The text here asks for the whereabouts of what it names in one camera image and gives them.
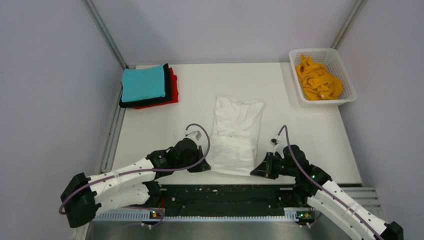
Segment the white t shirt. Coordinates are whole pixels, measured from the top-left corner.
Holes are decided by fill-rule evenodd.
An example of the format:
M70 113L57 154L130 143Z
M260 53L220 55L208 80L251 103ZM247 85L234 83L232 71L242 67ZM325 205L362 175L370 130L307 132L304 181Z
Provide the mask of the white t shirt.
M264 103L218 96L207 162L220 174L248 176L255 168Z

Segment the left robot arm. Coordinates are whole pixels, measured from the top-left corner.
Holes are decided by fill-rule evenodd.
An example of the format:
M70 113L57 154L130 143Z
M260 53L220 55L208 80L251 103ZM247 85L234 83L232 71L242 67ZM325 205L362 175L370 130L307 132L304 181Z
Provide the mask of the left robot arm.
M206 151L201 152L201 146L186 137L175 146L155 150L117 170L91 176L76 174L60 196L59 213L66 216L71 228L124 207L152 211L154 218L162 218L165 200L157 179L200 165L210 148L209 143Z

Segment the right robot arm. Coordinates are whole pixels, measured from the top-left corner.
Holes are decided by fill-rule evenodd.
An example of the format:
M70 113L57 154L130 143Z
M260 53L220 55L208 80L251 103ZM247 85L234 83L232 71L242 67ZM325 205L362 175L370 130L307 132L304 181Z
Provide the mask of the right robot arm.
M404 230L397 222L388 223L365 209L329 174L309 163L297 145L286 146L282 153L267 152L250 175L273 180L279 176L294 177L294 202L318 210L352 240L404 239Z

